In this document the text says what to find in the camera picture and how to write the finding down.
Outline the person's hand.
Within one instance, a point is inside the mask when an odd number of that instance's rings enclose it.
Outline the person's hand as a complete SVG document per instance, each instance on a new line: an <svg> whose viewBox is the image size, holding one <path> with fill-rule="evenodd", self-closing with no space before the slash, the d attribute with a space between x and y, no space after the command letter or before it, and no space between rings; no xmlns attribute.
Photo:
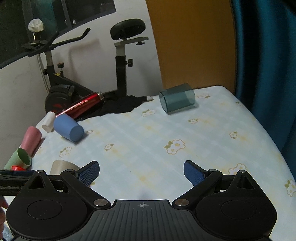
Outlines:
<svg viewBox="0 0 296 241"><path fill-rule="evenodd" d="M0 239L3 238L4 223L6 221L6 214L4 209L8 208L8 203L3 196L0 197Z"/></svg>

